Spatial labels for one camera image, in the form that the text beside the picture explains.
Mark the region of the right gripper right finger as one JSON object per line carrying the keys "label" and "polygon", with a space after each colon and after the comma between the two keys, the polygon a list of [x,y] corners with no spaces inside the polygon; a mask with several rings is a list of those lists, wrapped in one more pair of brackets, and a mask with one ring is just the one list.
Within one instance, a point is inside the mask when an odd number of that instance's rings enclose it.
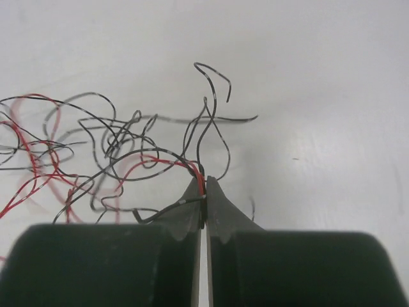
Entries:
{"label": "right gripper right finger", "polygon": [[402,306],[385,248],[362,232],[265,230],[206,184],[211,306]]}

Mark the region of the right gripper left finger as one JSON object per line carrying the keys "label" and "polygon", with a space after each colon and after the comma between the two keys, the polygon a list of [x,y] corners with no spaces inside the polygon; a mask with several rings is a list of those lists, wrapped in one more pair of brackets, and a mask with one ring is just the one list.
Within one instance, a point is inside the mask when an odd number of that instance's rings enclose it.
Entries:
{"label": "right gripper left finger", "polygon": [[1,270],[2,306],[197,306],[200,204],[141,224],[38,224]]}

